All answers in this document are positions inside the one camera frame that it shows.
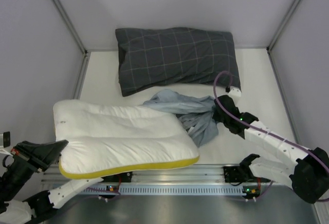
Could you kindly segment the blue whale-print pillowcase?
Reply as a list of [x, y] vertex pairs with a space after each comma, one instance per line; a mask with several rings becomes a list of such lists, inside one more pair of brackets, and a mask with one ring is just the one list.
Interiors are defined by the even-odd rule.
[[197, 147], [201, 147], [219, 135], [217, 122], [213, 119], [214, 98], [181, 95], [165, 89], [156, 93], [143, 106], [174, 114]]

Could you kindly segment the white pillow yellow edge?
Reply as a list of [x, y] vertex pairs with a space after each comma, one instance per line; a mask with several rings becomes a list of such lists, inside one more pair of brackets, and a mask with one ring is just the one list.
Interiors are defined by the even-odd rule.
[[59, 159], [69, 179], [94, 179], [130, 171], [195, 164], [199, 150], [179, 120], [143, 106], [104, 106], [64, 100], [53, 106]]

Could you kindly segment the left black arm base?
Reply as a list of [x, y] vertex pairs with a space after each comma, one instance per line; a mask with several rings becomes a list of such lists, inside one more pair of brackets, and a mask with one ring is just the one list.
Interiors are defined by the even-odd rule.
[[120, 173], [113, 176], [113, 182], [115, 183], [130, 183], [132, 180], [133, 172]]

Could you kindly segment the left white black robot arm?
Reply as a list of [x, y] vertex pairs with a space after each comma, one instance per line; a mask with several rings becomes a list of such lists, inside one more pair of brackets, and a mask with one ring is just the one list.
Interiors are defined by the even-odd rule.
[[1, 176], [1, 223], [41, 223], [77, 194], [103, 179], [71, 179], [52, 190], [41, 189], [41, 175], [61, 156], [68, 141], [35, 144], [23, 141], [8, 157], [13, 159]]

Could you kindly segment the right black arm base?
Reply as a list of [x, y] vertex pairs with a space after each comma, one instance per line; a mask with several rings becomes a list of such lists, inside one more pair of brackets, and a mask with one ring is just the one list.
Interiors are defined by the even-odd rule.
[[226, 183], [237, 186], [244, 182], [244, 176], [239, 166], [224, 166], [223, 171]]

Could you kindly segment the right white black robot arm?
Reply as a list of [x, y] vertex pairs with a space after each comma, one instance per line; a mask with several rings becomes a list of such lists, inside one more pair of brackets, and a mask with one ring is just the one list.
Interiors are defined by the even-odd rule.
[[272, 161], [250, 154], [240, 162], [243, 172], [265, 178], [292, 189], [307, 203], [327, 202], [328, 154], [293, 143], [267, 128], [256, 116], [242, 113], [228, 95], [215, 98], [215, 119], [235, 135], [261, 147], [276, 157]]

